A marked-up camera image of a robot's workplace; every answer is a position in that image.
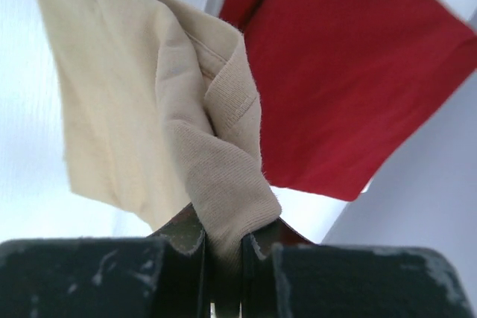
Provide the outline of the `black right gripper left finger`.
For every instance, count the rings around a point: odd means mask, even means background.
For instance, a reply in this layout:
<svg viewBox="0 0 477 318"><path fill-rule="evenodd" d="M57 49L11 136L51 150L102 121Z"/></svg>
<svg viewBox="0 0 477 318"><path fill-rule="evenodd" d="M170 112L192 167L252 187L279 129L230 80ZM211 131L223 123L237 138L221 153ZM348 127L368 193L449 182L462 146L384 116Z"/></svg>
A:
<svg viewBox="0 0 477 318"><path fill-rule="evenodd" d="M206 233L191 204L149 235L163 246L150 317L208 317Z"/></svg>

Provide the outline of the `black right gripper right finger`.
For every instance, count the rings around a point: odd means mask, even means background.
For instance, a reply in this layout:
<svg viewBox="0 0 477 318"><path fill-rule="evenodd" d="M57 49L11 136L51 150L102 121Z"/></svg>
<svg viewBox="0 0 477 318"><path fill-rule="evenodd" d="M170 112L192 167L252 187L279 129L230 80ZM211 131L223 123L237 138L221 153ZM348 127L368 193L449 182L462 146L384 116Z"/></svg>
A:
<svg viewBox="0 0 477 318"><path fill-rule="evenodd" d="M244 318L278 316L272 246L310 243L282 219L242 239L241 315Z"/></svg>

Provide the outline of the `beige t-shirt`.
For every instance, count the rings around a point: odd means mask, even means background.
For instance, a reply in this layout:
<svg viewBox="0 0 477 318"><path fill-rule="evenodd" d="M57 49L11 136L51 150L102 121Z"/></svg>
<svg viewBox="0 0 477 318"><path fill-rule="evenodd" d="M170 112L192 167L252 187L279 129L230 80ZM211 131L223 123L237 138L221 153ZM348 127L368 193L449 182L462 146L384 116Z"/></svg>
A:
<svg viewBox="0 0 477 318"><path fill-rule="evenodd" d="M228 265L279 217L241 33L180 0L37 0L71 190L157 229L193 205Z"/></svg>

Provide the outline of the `folded white t-shirt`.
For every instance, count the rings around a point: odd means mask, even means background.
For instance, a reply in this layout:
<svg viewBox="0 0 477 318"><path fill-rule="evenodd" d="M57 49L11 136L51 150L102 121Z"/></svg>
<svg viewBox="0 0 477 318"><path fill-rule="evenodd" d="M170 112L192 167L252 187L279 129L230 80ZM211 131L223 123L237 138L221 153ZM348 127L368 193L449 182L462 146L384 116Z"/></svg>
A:
<svg viewBox="0 0 477 318"><path fill-rule="evenodd" d="M343 215L353 206L333 197L272 186L282 206L281 218L294 231L312 243L329 241L336 226L345 222Z"/></svg>

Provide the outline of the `folded red t-shirt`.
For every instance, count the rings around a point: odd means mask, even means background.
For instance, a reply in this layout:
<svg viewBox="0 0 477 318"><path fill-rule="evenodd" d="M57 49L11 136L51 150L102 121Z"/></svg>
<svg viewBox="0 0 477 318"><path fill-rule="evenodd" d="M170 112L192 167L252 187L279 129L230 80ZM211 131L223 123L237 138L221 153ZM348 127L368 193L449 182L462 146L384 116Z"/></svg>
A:
<svg viewBox="0 0 477 318"><path fill-rule="evenodd" d="M351 201L476 69L437 0L225 0L262 104L267 180Z"/></svg>

